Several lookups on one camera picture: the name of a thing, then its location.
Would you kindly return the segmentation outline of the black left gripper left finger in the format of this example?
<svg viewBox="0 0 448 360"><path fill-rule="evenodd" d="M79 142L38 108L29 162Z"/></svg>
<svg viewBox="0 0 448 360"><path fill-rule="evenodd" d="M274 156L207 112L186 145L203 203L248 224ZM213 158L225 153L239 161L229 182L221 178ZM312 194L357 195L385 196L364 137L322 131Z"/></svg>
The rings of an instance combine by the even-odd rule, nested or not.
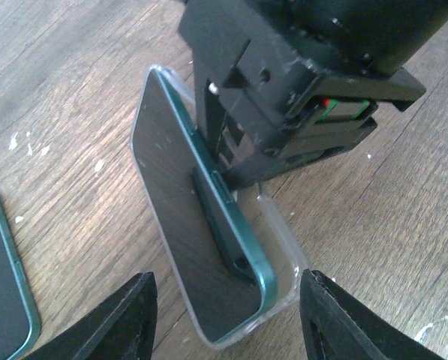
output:
<svg viewBox="0 0 448 360"><path fill-rule="evenodd" d="M27 359L150 359L158 315L151 272L138 273Z"/></svg>

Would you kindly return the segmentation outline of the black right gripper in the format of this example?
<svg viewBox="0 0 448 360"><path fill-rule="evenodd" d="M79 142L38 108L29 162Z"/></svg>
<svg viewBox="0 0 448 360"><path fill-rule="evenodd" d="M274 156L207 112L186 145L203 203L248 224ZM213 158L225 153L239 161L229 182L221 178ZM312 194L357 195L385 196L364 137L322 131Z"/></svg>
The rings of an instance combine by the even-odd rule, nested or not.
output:
<svg viewBox="0 0 448 360"><path fill-rule="evenodd" d="M415 103L425 87L402 65L425 13L421 1L187 1L198 129L227 185L348 152L379 103Z"/></svg>

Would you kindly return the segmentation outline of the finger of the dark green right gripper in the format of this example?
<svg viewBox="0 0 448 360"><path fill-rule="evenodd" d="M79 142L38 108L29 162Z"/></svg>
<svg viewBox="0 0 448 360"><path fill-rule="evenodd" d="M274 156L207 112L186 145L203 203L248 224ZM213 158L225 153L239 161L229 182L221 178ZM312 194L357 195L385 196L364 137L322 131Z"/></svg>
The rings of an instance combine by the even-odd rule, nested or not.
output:
<svg viewBox="0 0 448 360"><path fill-rule="evenodd" d="M216 170L206 172L196 166L191 177L227 269L250 284L257 283L249 257L260 255L260 245L221 174Z"/></svg>

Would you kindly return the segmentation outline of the black phone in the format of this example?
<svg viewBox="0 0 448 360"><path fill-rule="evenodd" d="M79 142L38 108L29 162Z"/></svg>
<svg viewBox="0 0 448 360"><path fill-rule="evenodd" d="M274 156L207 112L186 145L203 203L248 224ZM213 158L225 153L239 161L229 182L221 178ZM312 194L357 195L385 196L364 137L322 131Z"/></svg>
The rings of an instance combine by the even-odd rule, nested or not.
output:
<svg viewBox="0 0 448 360"><path fill-rule="evenodd" d="M17 359L36 343L41 319L0 201L0 359Z"/></svg>

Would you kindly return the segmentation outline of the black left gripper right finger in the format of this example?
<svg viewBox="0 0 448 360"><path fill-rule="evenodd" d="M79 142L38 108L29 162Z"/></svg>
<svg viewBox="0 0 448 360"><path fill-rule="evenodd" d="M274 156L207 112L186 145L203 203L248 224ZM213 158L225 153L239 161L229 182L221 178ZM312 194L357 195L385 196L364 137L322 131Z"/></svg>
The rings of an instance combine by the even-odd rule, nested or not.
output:
<svg viewBox="0 0 448 360"><path fill-rule="evenodd" d="M440 359L318 270L300 282L299 312L308 359Z"/></svg>

